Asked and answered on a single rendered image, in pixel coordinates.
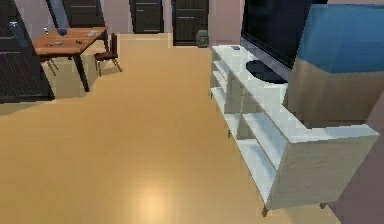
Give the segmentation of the grey green bin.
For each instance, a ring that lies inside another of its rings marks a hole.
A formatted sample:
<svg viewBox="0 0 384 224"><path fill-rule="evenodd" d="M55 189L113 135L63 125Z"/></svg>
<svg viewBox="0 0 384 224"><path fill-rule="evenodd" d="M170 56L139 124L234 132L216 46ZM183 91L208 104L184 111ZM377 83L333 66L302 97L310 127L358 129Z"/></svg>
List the grey green bin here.
<svg viewBox="0 0 384 224"><path fill-rule="evenodd" d="M209 36L207 30L199 30L196 35L196 46L207 48L209 46Z"/></svg>

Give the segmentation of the dark red chair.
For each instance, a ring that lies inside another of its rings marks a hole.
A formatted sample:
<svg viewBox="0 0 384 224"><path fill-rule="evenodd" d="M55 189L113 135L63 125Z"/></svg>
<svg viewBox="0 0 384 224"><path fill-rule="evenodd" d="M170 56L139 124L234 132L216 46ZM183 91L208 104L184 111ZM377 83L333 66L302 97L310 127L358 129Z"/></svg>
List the dark red chair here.
<svg viewBox="0 0 384 224"><path fill-rule="evenodd" d="M113 62L113 64L119 69L119 71L122 71L117 59L118 59L117 35L115 33L112 33L111 39L110 39L110 50L103 53L94 54L95 66L98 74L102 75L101 62L109 61L109 60Z"/></svg>

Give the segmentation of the white television stand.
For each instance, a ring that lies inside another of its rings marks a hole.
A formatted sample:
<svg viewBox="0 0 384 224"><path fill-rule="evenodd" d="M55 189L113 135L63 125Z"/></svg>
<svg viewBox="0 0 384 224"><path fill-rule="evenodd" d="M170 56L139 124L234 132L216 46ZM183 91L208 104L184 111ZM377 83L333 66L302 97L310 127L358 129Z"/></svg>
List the white television stand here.
<svg viewBox="0 0 384 224"><path fill-rule="evenodd" d="M305 127L283 105L287 86L261 81L246 70L255 56L245 48L211 48L211 97L270 210L339 198L379 133L366 124Z"/></svg>

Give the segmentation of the black television set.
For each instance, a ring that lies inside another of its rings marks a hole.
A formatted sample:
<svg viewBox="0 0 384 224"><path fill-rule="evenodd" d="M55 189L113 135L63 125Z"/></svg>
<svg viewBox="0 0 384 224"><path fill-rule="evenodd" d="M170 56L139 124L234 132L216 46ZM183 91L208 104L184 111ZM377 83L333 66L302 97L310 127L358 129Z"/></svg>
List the black television set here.
<svg viewBox="0 0 384 224"><path fill-rule="evenodd" d="M327 1L245 0L241 45L255 56L246 70L267 83L287 83L309 9Z"/></svg>

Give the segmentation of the brown wooden dining table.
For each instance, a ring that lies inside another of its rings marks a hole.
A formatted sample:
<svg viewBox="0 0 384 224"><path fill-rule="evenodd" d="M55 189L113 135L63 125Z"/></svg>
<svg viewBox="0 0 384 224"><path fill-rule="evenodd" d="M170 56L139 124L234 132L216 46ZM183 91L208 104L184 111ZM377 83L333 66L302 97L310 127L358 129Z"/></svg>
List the brown wooden dining table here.
<svg viewBox="0 0 384 224"><path fill-rule="evenodd" d="M98 34L89 37L90 31L96 30ZM42 34L32 40L36 53L45 57L66 57L72 58L85 92L89 92L89 85L85 75L81 55L96 41L104 42L105 50L109 50L107 27L92 28L68 28L67 35L60 36L56 30L50 31L49 35ZM48 46L50 43L62 41L59 46Z"/></svg>

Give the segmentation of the blue and tan box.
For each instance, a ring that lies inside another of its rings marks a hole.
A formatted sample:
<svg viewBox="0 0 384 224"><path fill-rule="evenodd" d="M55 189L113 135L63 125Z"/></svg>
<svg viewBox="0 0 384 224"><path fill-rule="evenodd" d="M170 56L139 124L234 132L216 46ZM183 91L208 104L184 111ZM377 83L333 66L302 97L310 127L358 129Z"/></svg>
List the blue and tan box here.
<svg viewBox="0 0 384 224"><path fill-rule="evenodd" d="M363 124L382 92L384 5L312 5L283 105L308 128Z"/></svg>

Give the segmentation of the black shelf unit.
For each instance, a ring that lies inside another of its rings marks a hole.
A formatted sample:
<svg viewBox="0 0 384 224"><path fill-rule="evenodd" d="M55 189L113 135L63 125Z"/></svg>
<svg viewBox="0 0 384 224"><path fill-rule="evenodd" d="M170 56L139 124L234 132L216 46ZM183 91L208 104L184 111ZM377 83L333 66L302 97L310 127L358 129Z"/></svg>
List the black shelf unit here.
<svg viewBox="0 0 384 224"><path fill-rule="evenodd" d="M14 0L0 0L0 104L55 98Z"/></svg>

